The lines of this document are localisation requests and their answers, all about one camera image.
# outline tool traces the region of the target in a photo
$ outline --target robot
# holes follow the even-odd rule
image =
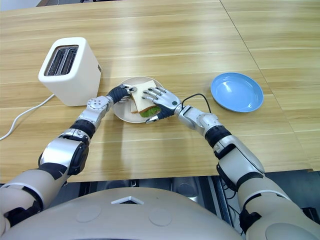
[[[113,188],[47,209],[67,179],[84,169],[90,141],[102,118],[135,90],[120,85],[106,96],[90,99],[72,126],[47,145],[37,169],[21,173],[0,188],[1,239],[242,239],[202,206],[162,189]],[[320,240],[320,225],[265,176],[257,157],[217,116],[182,106],[177,96],[161,87],[144,93],[142,98],[161,108],[146,123],[177,116],[207,140],[218,158],[219,175],[238,192],[240,226],[246,239]]]

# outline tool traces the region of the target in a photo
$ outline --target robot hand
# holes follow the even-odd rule
[[[113,100],[113,104],[117,102],[124,102],[128,98],[130,98],[131,93],[137,90],[136,87],[130,87],[127,84],[121,84],[113,88],[107,96],[111,97]]]
[[[143,93],[146,94],[142,96],[143,99],[152,101],[161,109],[160,113],[145,121],[147,124],[170,117],[174,114],[178,115],[182,109],[180,99],[167,89],[162,87],[153,87]]]

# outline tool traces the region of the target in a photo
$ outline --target wooden table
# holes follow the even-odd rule
[[[320,5],[277,2],[124,0],[2,12],[0,135],[51,94],[38,72],[52,43],[79,36],[103,69],[99,94],[134,76],[155,78],[181,99],[204,93],[266,171],[320,170]],[[264,92],[262,107],[234,113],[214,102],[210,84],[223,72],[254,78]],[[188,103],[207,110],[201,98]],[[22,117],[0,142],[0,182],[36,168],[46,145],[83,109],[55,97]],[[70,181],[216,175],[216,164],[206,140],[176,117],[130,124],[111,110],[84,171]]]

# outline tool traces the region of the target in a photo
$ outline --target cable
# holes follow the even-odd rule
[[[27,111],[24,111],[23,113],[20,113],[20,114],[13,120],[13,123],[12,123],[11,128],[10,128],[10,130],[8,131],[8,133],[7,133],[6,135],[0,137],[0,141],[3,140],[3,139],[5,139],[6,137],[8,137],[8,136],[14,131],[16,122],[17,122],[17,120],[18,120],[22,115],[24,115],[24,114],[26,114],[26,113],[28,113],[28,112],[30,112],[30,111],[32,111],[32,110],[35,110],[35,109],[37,109],[37,108],[40,108],[42,105],[46,104],[50,99],[52,99],[54,96],[55,96],[55,95],[52,94],[50,97],[48,97],[46,100],[44,100],[44,101],[43,101],[42,103],[40,103],[39,105],[34,106],[34,107],[28,109]]]
[[[182,109],[184,109],[184,102],[185,102],[186,100],[188,100],[188,99],[191,99],[191,98],[195,97],[195,96],[202,96],[202,97],[204,98],[204,100],[205,100],[205,102],[206,102],[206,105],[208,106],[209,112],[211,113],[211,109],[210,109],[210,106],[209,106],[209,102],[208,102],[206,96],[203,95],[203,94],[201,94],[201,93],[196,93],[196,94],[193,94],[193,95],[188,96],[187,98],[185,98],[185,99],[182,101],[182,103],[181,103]]]
[[[229,208],[231,208],[235,213],[237,213],[240,216],[240,213],[237,210],[235,210],[232,206],[230,206],[230,204],[228,204],[228,206],[229,206]]]
[[[235,197],[235,195],[236,195],[236,192],[234,191],[232,197],[227,197],[226,199],[228,199],[228,200],[233,199]]]

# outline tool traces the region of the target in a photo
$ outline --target black cable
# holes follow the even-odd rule
[[[202,93],[196,93],[196,94],[193,94],[193,95],[188,96],[187,98],[185,98],[185,99],[182,101],[182,103],[181,103],[182,109],[184,109],[184,102],[185,102],[186,100],[188,100],[188,99],[191,99],[191,98],[195,97],[195,96],[202,96],[202,97],[204,98],[204,100],[205,100],[205,102],[206,102],[206,105],[208,106],[209,113],[211,113],[211,109],[210,109],[210,106],[209,106],[209,102],[208,102],[206,96],[203,95]]]
[[[227,197],[226,199],[228,199],[228,200],[233,199],[235,197],[235,195],[236,195],[236,192],[234,191],[232,197]]]
[[[234,212],[236,212],[239,216],[240,216],[240,213],[237,211],[237,210],[235,210],[232,206],[230,206],[229,204],[228,204],[228,206],[229,206],[229,208],[231,208]]]

